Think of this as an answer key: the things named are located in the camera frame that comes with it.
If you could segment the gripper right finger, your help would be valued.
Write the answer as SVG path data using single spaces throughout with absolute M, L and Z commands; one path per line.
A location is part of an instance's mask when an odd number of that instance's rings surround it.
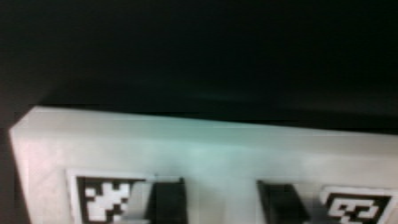
M 256 182 L 266 224 L 304 224 L 309 213 L 291 184 Z

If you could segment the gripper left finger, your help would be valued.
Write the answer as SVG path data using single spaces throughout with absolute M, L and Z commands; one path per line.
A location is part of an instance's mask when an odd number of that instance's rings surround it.
M 146 209 L 149 224 L 188 224 L 186 185 L 179 178 L 153 185 Z

